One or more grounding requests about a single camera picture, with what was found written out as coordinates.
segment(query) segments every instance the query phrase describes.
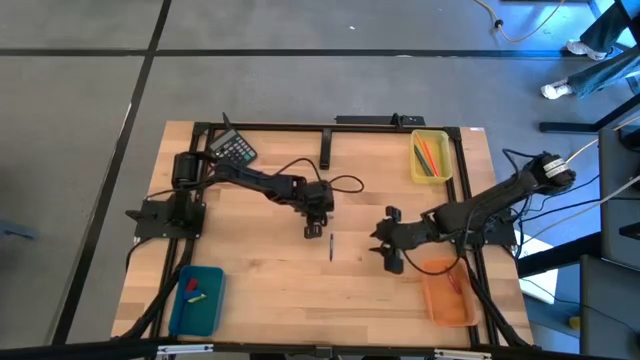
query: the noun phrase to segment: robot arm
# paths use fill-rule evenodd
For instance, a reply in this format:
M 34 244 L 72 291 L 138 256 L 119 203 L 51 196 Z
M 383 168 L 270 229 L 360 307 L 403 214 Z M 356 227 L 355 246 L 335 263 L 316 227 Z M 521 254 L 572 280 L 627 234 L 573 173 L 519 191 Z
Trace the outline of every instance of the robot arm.
M 487 220 L 503 209 L 533 194 L 553 195 L 567 190 L 576 173 L 558 155 L 542 153 L 511 178 L 468 199 L 431 209 L 422 220 L 401 224 L 400 210 L 387 207 L 387 218 L 376 225 L 371 234 L 382 244 L 371 249 L 384 258 L 385 270 L 400 274 L 403 264 L 399 252 L 415 249 L 427 242 L 452 240 L 459 256 L 464 252 L 463 236 L 467 231 L 480 231 Z
M 199 181 L 199 169 L 208 164 L 213 164 L 211 175 Z M 322 227 L 327 225 L 327 212 L 334 210 L 333 191 L 326 180 L 307 182 L 302 176 L 268 175 L 206 153 L 185 152 L 175 156 L 174 189 L 192 190 L 223 182 L 258 191 L 276 204 L 293 207 L 294 211 L 306 217 L 304 237 L 307 239 L 322 236 Z

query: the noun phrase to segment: orange tray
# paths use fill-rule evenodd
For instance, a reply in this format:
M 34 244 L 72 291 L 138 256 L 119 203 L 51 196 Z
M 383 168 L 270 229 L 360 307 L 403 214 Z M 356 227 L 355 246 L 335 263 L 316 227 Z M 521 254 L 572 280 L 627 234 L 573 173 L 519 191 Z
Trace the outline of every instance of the orange tray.
M 451 259 L 427 260 L 422 269 L 439 272 L 455 261 Z M 473 326 L 478 323 L 475 294 L 469 283 L 469 273 L 463 261 L 446 274 L 422 279 L 427 315 L 440 326 Z

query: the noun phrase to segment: yellow container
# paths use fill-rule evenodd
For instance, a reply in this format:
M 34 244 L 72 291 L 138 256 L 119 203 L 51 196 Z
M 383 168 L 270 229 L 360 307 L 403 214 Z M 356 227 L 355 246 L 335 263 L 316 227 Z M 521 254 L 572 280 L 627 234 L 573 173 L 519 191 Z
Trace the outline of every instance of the yellow container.
M 421 153 L 425 156 L 427 163 L 429 163 L 428 155 L 424 154 L 420 144 L 416 140 L 416 136 L 419 136 L 422 142 L 429 146 L 433 161 L 436 163 L 436 168 L 440 176 L 428 176 L 420 160 L 416 156 L 414 145 L 418 147 Z M 449 151 L 449 135 L 444 131 L 439 130 L 414 130 L 411 133 L 411 147 L 409 148 L 409 161 L 411 162 L 411 179 L 416 184 L 442 184 L 443 182 L 451 178 L 451 152 Z

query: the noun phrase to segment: white shoe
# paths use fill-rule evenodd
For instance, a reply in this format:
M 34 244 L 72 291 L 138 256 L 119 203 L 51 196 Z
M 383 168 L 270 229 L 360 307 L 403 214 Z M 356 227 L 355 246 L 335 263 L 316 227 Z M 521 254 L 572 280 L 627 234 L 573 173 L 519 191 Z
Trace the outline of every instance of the white shoe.
M 575 40 L 567 41 L 567 50 L 574 55 L 587 55 L 593 61 L 600 61 L 607 56 L 607 53 L 597 52 L 584 43 Z
M 555 100 L 562 95 L 573 94 L 573 88 L 567 84 L 567 79 L 562 79 L 553 84 L 545 85 L 540 88 L 542 96 L 549 100 Z

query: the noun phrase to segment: blue container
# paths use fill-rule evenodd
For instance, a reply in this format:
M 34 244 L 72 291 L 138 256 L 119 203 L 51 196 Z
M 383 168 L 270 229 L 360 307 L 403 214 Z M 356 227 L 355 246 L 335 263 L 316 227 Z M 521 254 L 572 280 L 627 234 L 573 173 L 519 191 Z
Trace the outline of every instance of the blue container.
M 189 303 L 183 293 L 190 279 L 198 280 L 197 289 L 207 297 Z M 211 336 L 217 329 L 222 312 L 225 275 L 220 268 L 209 266 L 185 266 L 180 271 L 180 281 L 173 303 L 169 334 Z

